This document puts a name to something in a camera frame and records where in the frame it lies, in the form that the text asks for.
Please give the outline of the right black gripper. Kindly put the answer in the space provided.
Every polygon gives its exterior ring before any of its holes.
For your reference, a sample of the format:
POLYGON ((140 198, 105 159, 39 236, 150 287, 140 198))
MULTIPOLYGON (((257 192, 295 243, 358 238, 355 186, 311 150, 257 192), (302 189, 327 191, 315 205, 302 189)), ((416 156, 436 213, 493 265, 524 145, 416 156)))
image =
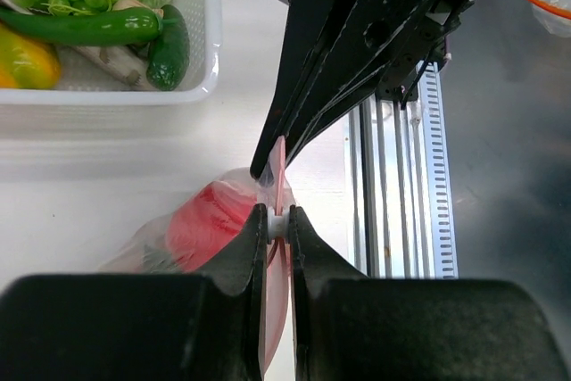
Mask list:
POLYGON ((288 6, 276 90, 250 173, 279 136, 293 160, 377 88, 397 88, 472 0, 280 0, 288 6))

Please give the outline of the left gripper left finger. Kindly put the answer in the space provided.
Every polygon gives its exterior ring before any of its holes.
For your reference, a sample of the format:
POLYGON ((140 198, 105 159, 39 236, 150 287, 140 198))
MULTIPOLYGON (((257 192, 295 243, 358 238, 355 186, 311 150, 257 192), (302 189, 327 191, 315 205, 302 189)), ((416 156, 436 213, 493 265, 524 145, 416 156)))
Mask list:
POLYGON ((1 296, 4 380, 260 380, 268 213, 192 274, 42 274, 1 296))

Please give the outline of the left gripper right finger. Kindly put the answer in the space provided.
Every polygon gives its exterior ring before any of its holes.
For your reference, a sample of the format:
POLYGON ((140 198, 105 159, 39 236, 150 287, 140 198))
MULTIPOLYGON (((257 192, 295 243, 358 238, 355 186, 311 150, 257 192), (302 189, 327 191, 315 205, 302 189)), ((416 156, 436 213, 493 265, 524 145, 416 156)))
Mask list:
POLYGON ((289 212, 299 380, 567 380, 540 306, 497 280, 378 279, 289 212))

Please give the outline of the clear zip top bag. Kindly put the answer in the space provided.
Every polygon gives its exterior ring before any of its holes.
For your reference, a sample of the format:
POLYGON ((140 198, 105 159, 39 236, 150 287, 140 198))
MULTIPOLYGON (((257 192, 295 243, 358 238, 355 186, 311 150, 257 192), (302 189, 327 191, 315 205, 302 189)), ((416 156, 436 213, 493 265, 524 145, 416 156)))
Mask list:
POLYGON ((272 216, 286 215, 295 204, 285 177, 286 139, 279 137, 269 154, 268 185, 247 168, 233 169, 197 191, 176 211, 146 222, 102 265, 102 272, 193 272, 228 245, 241 231, 252 208, 266 205, 272 216))

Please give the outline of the red apple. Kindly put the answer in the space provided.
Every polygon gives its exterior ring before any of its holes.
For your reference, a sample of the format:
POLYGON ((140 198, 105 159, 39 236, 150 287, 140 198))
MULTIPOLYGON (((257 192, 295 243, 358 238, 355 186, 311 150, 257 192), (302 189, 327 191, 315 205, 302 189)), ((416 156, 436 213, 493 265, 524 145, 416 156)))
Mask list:
POLYGON ((171 217, 165 244, 185 272, 202 267, 240 232, 257 203, 254 191, 215 180, 171 217))

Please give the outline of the white plastic basket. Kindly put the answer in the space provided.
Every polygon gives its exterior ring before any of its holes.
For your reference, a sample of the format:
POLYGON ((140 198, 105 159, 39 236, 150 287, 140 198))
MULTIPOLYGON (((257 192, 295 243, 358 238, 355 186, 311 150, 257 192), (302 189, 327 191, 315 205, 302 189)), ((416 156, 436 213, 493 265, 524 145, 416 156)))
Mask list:
POLYGON ((147 81, 146 60, 128 47, 58 46, 62 76, 50 90, 1 90, 2 104, 167 105, 203 100, 219 76, 221 0, 172 0, 184 17, 189 67, 181 84, 162 92, 147 81))

